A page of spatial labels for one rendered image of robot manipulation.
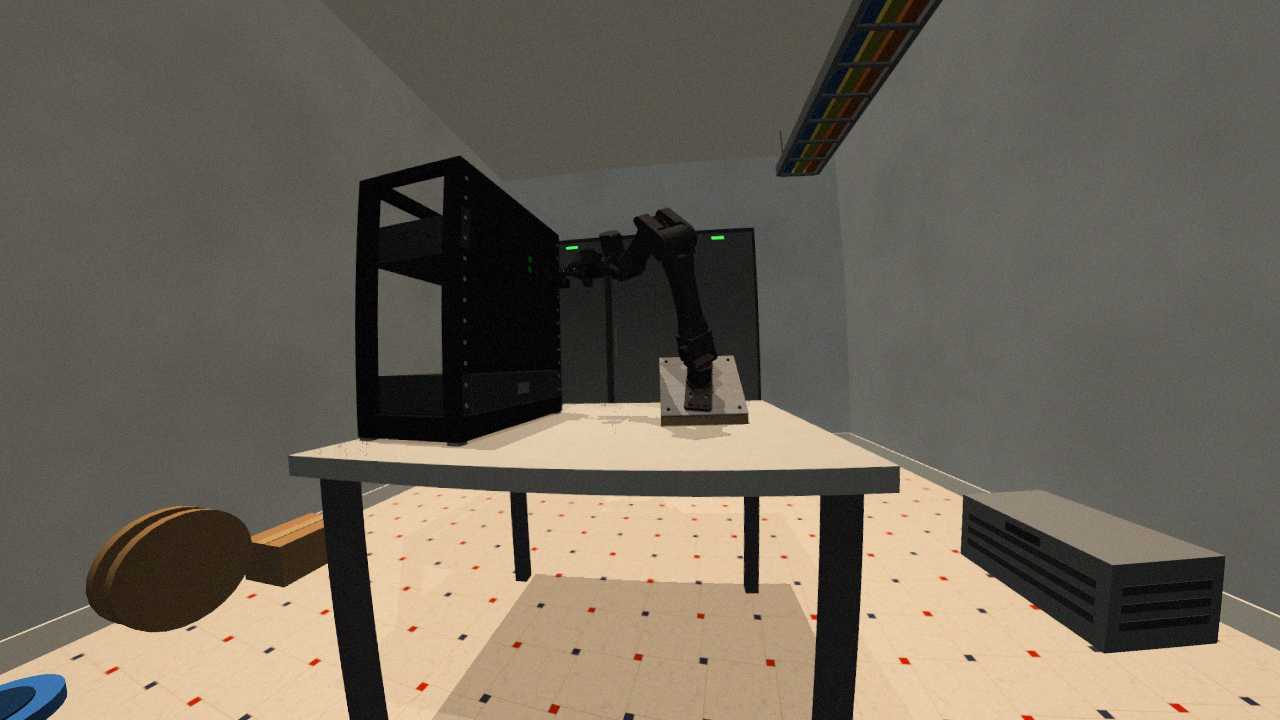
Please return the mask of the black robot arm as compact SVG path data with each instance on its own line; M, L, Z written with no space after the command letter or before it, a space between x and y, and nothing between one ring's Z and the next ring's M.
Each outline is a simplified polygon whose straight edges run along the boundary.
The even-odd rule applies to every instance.
M637 233L634 236L627 250L623 247L618 231L607 231L599 234L602 251L605 255L603 263L602 252L598 252L598 256L593 249L586 249L573 256L575 264L576 266L585 268L588 279L611 275L613 279L623 282L641 275L646 269L646 260L650 255L662 263L669 281L678 318L678 336L676 336L678 356L684 361L684 365L687 366L684 409L710 413L712 361L717 359L717 354L712 331L708 329L701 313L694 273L692 252L696 252L698 234L689 222L685 222L682 217L678 217L669 208L658 210L655 215L653 218L649 214L634 218ZM675 225L675 223L677 224ZM664 228L660 229L663 225ZM604 266L605 275L602 272L602 266Z

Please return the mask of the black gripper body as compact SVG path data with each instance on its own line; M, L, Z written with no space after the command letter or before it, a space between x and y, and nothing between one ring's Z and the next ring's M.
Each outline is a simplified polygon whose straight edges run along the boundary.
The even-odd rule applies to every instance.
M602 272L604 272L604 266L602 266ZM585 275L585 268L577 266L577 274L582 278L584 287L593 287L593 279L588 279Z

